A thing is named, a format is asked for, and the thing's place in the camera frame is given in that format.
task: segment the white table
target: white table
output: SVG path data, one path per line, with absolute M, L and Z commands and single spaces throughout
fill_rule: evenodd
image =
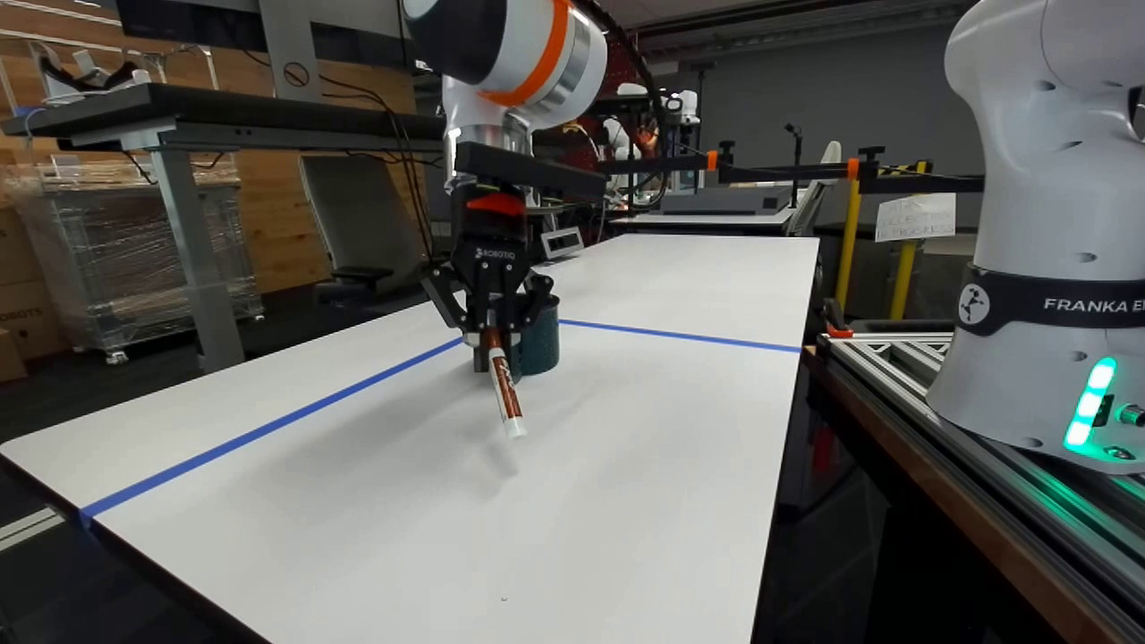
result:
M 420 304 L 0 453 L 267 639 L 745 644 L 813 267 L 723 236 L 549 267 L 527 438 Z
M 773 227 L 783 232 L 791 220 L 791 208 L 777 215 L 634 215 L 634 218 L 610 218 L 615 227 Z

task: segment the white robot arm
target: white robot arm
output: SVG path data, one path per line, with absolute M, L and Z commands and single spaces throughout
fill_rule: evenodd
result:
M 988 194 L 930 409 L 970 432 L 1145 471 L 1145 0 L 980 0 L 948 43 Z
M 604 119 L 607 152 L 610 162 L 640 162 L 640 145 L 634 145 L 629 127 L 617 119 Z
M 553 365 L 553 283 L 531 271 L 531 236 L 519 184 L 456 170 L 456 145 L 479 143 L 531 152 L 531 127 L 578 119 L 607 69 L 604 32 L 571 0 L 404 0 L 414 54 L 444 75 L 447 194 L 453 208 L 450 260 L 434 263 L 424 291 L 494 374 L 502 415 L 521 435 L 511 350 L 528 336 Z

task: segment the cardboard box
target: cardboard box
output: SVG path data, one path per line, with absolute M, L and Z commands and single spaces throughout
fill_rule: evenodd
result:
M 14 311 L 0 314 L 0 326 L 9 332 L 20 360 L 64 354 L 67 341 L 51 311 Z
M 8 328 L 0 328 L 0 381 L 24 380 L 24 359 Z
M 45 283 L 0 283 L 0 319 L 53 311 Z
M 0 286 L 40 280 L 40 260 L 14 212 L 0 208 Z

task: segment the workbench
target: workbench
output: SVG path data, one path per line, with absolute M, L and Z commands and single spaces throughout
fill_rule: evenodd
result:
M 629 218 L 610 218 L 607 225 L 615 232 L 738 232 L 738 236 L 783 236 L 791 220 L 791 208 L 777 215 L 663 215 L 663 212 L 643 212 Z
M 1145 639 L 1145 480 L 943 425 L 925 391 L 948 341 L 824 336 L 807 359 L 813 409 L 892 497 L 864 638 Z
M 164 195 L 187 276 L 187 299 L 201 336 L 201 365 L 212 373 L 243 360 L 243 341 L 201 218 L 190 152 L 434 151 L 438 122 L 187 84 L 133 84 L 64 108 L 27 110 L 3 122 L 3 132 L 53 134 L 64 151 L 128 151 L 149 158 L 149 177 Z
M 544 267 L 527 438 L 429 304 L 0 446 L 261 639 L 745 644 L 815 238 L 617 236 Z

